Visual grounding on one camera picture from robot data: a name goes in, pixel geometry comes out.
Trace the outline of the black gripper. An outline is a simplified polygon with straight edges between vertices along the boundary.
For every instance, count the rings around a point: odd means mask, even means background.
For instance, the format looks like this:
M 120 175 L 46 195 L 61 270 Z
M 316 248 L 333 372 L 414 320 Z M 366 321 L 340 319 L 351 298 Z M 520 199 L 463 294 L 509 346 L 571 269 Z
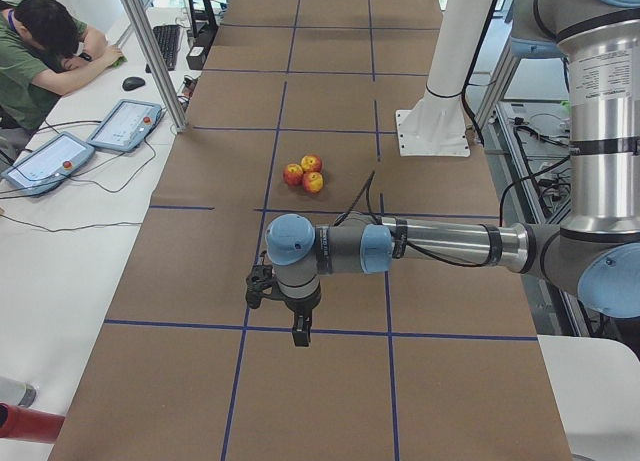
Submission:
M 320 303 L 320 295 L 311 294 L 299 299 L 287 297 L 284 303 L 294 314 L 291 330 L 294 346 L 309 347 L 311 343 L 313 310 Z

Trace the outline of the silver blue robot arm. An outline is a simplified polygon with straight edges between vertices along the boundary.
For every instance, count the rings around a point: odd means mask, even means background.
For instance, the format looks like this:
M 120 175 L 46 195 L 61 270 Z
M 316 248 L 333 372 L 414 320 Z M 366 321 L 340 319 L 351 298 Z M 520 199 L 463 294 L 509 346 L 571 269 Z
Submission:
M 639 313 L 639 0 L 514 0 L 522 57 L 564 56 L 571 107 L 571 211 L 558 225 L 510 227 L 347 212 L 332 225 L 286 214 L 265 233 L 246 301 L 284 303 L 296 345 L 310 342 L 320 279 L 387 271 L 426 257 L 531 274 L 614 318 Z

